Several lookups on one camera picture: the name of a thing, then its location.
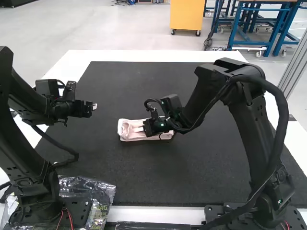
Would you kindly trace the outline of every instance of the red wire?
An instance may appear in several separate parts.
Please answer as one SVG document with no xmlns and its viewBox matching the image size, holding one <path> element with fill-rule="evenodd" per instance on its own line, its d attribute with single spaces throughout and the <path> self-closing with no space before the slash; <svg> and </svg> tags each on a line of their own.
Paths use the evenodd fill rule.
<svg viewBox="0 0 307 230">
<path fill-rule="evenodd" d="M 65 208 L 65 210 L 67 211 L 68 216 L 69 216 L 69 220 L 70 220 L 70 223 L 71 223 L 71 230 L 74 230 L 74 228 L 73 228 L 73 219 L 72 219 L 71 212 L 69 212 L 69 210 L 67 208 Z"/>
<path fill-rule="evenodd" d="M 59 224 L 61 223 L 61 220 L 62 220 L 63 215 L 64 215 L 63 211 L 61 211 L 61 212 L 62 212 L 62 215 L 61 215 L 61 218 L 59 219 L 59 222 L 58 222 L 58 225 L 57 225 L 57 229 L 56 229 L 56 230 L 58 230 L 58 228 L 59 228 Z"/>
<path fill-rule="evenodd" d="M 290 230 L 288 222 L 286 220 L 284 222 L 286 223 L 288 230 Z"/>
</svg>

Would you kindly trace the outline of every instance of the yellow cabinet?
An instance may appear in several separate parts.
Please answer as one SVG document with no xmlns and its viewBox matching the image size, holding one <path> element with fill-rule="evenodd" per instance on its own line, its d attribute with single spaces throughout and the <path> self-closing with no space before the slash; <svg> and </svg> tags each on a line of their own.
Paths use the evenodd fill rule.
<svg viewBox="0 0 307 230">
<path fill-rule="evenodd" d="M 205 0 L 171 0 L 170 28 L 201 30 Z"/>
</svg>

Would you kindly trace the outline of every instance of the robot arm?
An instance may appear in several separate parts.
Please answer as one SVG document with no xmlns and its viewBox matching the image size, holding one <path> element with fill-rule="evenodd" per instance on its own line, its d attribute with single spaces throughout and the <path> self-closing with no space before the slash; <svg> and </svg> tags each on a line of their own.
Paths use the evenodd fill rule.
<svg viewBox="0 0 307 230">
<path fill-rule="evenodd" d="M 32 89 L 12 68 L 13 52 L 0 46 L 0 167 L 8 175 L 12 190 L 23 208 L 12 217 L 22 222 L 24 208 L 30 207 L 33 222 L 54 219 L 61 212 L 58 175 L 53 165 L 29 144 L 10 113 L 14 109 L 27 124 L 53 125 L 68 116 L 91 117 L 96 105 L 76 100 L 76 82 L 58 85 L 58 80 L 37 80 Z M 64 88 L 63 96 L 59 88 Z"/>
<path fill-rule="evenodd" d="M 285 207 L 294 193 L 291 176 L 280 160 L 289 116 L 284 96 L 265 80 L 259 67 L 228 58 L 199 66 L 195 74 L 199 79 L 185 107 L 175 94 L 145 102 L 146 109 L 152 114 L 152 118 L 144 121 L 146 136 L 169 130 L 188 133 L 200 126 L 205 114 L 221 100 L 236 121 L 248 157 L 253 192 L 246 207 L 258 208 L 253 216 L 260 225 L 276 227 L 283 220 Z M 275 138 L 267 117 L 265 90 L 278 95 L 277 104 L 282 112 Z M 149 102 L 159 103 L 165 117 L 159 117 Z M 237 216 L 233 212 L 223 218 L 230 222 Z M 216 219 L 215 226 L 222 223 L 223 218 Z"/>
</svg>

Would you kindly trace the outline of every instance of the metal bracket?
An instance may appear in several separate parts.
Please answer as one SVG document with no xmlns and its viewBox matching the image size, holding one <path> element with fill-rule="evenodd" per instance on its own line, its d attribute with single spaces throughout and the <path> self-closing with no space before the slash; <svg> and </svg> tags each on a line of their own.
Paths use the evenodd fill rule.
<svg viewBox="0 0 307 230">
<path fill-rule="evenodd" d="M 86 225 L 88 216 L 91 211 L 92 201 L 88 198 L 82 197 L 60 197 L 60 200 L 63 202 L 63 208 L 67 208 L 73 217 L 73 225 L 75 228 L 83 228 Z M 40 219 L 35 212 L 31 210 L 24 213 L 22 218 L 22 211 L 15 212 L 11 217 L 11 223 L 19 226 L 36 226 L 36 227 L 50 227 L 57 226 L 61 215 L 53 220 L 42 220 Z M 64 212 L 63 218 L 60 222 L 61 227 L 70 227 L 70 219 L 67 212 Z"/>
<path fill-rule="evenodd" d="M 205 207 L 205 217 L 206 222 L 210 222 L 215 218 L 220 217 L 225 212 L 229 211 L 229 209 L 235 209 L 244 204 L 241 203 L 224 203 L 224 205 L 207 205 Z M 289 224 L 290 229 L 295 230 L 303 230 L 307 229 L 307 225 L 303 220 L 303 217 L 299 213 L 299 211 L 293 207 L 288 206 L 285 220 Z M 219 227 L 213 228 L 213 230 L 262 230 L 263 228 L 260 227 L 255 221 L 253 220 L 252 213 L 246 213 L 244 215 L 239 216 L 237 219 L 233 220 L 232 222 L 221 225 Z M 282 225 L 278 225 L 274 230 L 284 230 Z"/>
</svg>

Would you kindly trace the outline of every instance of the concrete floor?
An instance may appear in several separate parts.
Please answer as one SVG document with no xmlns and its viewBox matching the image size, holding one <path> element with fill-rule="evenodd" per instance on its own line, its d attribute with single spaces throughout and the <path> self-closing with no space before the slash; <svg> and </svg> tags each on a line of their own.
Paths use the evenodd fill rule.
<svg viewBox="0 0 307 230">
<path fill-rule="evenodd" d="M 34 85 L 70 49 L 202 50 L 212 21 L 210 17 L 203 19 L 200 37 L 187 31 L 172 36 L 169 4 L 110 5 L 111 0 L 39 0 L 15 9 L 0 8 L 0 45 L 8 46 L 15 53 L 14 68 Z M 213 6 L 214 1 L 209 0 L 207 5 Z M 302 36 L 306 24 L 307 11 L 300 9 L 291 32 Z M 227 46 L 229 35 L 227 29 L 224 34 L 214 34 L 213 46 Z M 260 31 L 249 36 L 267 41 L 270 33 Z M 294 49 L 287 50 L 286 58 L 242 54 L 249 62 L 262 67 L 269 81 L 278 84 Z M 305 86 L 306 76 L 291 96 L 289 106 L 307 130 Z"/>
</svg>

